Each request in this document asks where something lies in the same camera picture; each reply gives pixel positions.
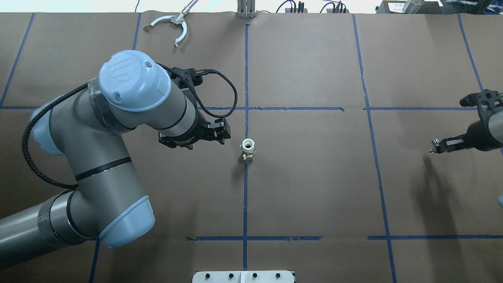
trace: blue cap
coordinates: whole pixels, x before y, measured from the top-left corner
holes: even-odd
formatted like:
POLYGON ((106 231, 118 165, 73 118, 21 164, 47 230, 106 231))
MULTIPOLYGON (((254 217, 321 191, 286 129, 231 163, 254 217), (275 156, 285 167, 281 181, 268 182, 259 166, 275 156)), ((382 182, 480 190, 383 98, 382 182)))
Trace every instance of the blue cap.
MULTIPOLYGON (((35 110, 30 118, 30 121, 37 116, 40 111, 42 111, 47 105, 51 104, 54 100, 58 99, 59 97, 56 97, 52 101, 47 102, 44 104, 42 107, 38 108, 35 110)), ((51 131, 50 131, 50 126, 49 126, 49 120, 51 116, 51 110, 48 111, 47 113, 40 118, 37 123, 33 126, 33 129, 31 131, 31 134, 33 136, 33 139, 40 144, 43 150, 45 150, 47 153, 52 154, 52 155, 64 155, 58 147, 54 144, 54 141, 52 140, 51 137, 51 131)))
POLYGON ((107 247, 117 248, 143 236, 154 223, 154 212, 146 195, 108 224, 100 233, 100 239, 107 247))
POLYGON ((155 108, 171 91, 166 71, 147 54, 136 50, 116 53, 103 64, 98 85, 110 104, 132 112, 155 108))

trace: gray robot arm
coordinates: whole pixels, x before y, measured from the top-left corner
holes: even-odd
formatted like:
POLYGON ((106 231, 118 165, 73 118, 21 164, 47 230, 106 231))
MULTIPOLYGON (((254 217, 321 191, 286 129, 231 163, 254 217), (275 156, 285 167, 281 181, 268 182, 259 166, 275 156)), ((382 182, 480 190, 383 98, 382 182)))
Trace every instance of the gray robot arm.
POLYGON ((207 122, 190 98, 146 54, 126 50, 44 114, 33 137, 47 152, 66 155, 78 189, 0 220, 0 269, 94 237, 114 248, 148 232, 152 207, 121 134, 147 124, 170 147, 191 149, 200 139, 223 144, 230 138, 225 119, 207 122))

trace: white label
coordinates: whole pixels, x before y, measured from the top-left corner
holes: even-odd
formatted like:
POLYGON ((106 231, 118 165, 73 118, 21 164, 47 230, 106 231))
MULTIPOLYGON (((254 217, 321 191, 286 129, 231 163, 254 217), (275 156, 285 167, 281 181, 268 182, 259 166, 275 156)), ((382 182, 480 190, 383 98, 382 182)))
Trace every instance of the white label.
POLYGON ((405 3, 388 3, 389 10, 393 13, 404 13, 403 5, 405 3))

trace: black cable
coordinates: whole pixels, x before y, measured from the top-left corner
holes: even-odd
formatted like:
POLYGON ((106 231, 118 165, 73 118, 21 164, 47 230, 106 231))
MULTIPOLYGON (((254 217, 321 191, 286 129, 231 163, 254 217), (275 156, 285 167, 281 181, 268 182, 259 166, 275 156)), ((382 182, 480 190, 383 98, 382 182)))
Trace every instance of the black cable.
POLYGON ((42 111, 40 111, 37 115, 35 115, 35 117, 30 121, 30 123, 28 123, 28 126, 26 126, 25 132, 23 134, 23 140, 21 142, 21 149, 23 151, 23 156, 25 157, 25 160, 28 163, 28 166, 30 166, 30 169, 45 182, 47 182, 51 185, 57 186, 57 187, 68 189, 68 190, 75 190, 78 188, 78 185, 77 184, 74 184, 74 185, 63 184, 63 183, 57 182, 57 181, 49 178, 47 175, 42 173, 40 171, 40 169, 37 168, 37 166, 35 165, 35 163, 33 162, 32 158, 30 156, 30 152, 28 150, 28 141, 29 141, 30 133, 33 129, 33 126, 35 126, 35 124, 38 122, 38 120, 40 120, 40 118, 42 118, 42 116, 44 116, 47 112, 49 112, 52 108, 54 108, 59 103, 65 101, 66 99, 68 99, 71 96, 75 95, 76 93, 86 89, 87 87, 88 87, 87 83, 83 84, 80 87, 72 90, 71 92, 54 100, 49 105, 47 105, 44 109, 42 109, 42 111))
POLYGON ((323 6, 323 8, 321 8, 321 11, 319 11, 319 13, 321 14, 323 12, 323 9, 325 9, 326 6, 332 4, 333 5, 333 9, 332 9, 332 13, 336 10, 336 4, 334 2, 328 2, 325 4, 325 6, 323 6))
POLYGON ((230 87, 232 87, 232 90, 234 91, 234 104, 232 105, 232 108, 231 110, 224 114, 224 115, 217 115, 217 114, 213 114, 211 113, 210 111, 208 111, 208 109, 206 109, 206 107, 204 107, 203 103, 201 102, 201 99, 199 99, 199 96, 197 96, 196 94, 196 90, 189 84, 189 82, 187 81, 187 79, 185 79, 181 74, 177 73, 175 70, 173 70, 172 68, 170 67, 167 67, 163 64, 160 64, 160 63, 157 63, 159 66, 161 66, 163 69, 165 69, 166 71, 170 72, 171 74, 177 76, 182 82, 184 82, 184 84, 189 88, 190 92, 192 93, 192 95, 194 95, 194 98, 197 100, 197 102, 199 103, 199 105, 201 106, 201 109, 203 109, 203 111, 212 116, 212 117, 215 117, 215 118, 226 118, 228 116, 230 116, 234 110, 236 109, 236 105, 237 105, 237 90, 236 90, 236 87, 234 87, 234 85, 232 84, 232 82, 226 77, 224 76, 224 74, 222 74, 221 72, 217 71, 217 70, 213 70, 213 69, 208 69, 207 70, 207 74, 217 74, 219 76, 221 76, 229 85, 230 87))
POLYGON ((136 9, 138 9, 138 5, 140 4, 140 0, 138 0, 138 3, 136 3, 136 7, 134 8, 134 12, 136 13, 136 9))
POLYGON ((286 4, 286 2, 290 2, 290 5, 292 5, 292 3, 293 3, 293 9, 290 8, 290 12, 291 13, 297 9, 297 4, 295 3, 295 1, 293 1, 293 0, 286 0, 283 3, 281 3, 281 5, 276 10, 276 13, 280 10, 281 6, 283 6, 284 4, 286 4))

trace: metal fitting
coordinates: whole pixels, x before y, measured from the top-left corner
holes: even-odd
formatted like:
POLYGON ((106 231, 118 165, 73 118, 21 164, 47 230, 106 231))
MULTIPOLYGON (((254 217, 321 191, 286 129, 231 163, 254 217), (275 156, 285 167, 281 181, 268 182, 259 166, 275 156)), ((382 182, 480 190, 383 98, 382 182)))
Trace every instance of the metal fitting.
POLYGON ((255 156, 256 145, 253 139, 246 138, 241 143, 241 154, 243 156, 243 162, 246 163, 248 160, 251 160, 253 156, 255 156))

